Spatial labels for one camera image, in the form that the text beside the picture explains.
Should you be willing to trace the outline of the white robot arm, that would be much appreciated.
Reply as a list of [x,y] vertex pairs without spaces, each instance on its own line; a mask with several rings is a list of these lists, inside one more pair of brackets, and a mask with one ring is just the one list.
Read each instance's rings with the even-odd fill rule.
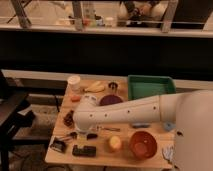
[[213,171],[213,91],[163,94],[107,106],[85,94],[73,120],[87,133],[101,123],[173,122],[174,171]]

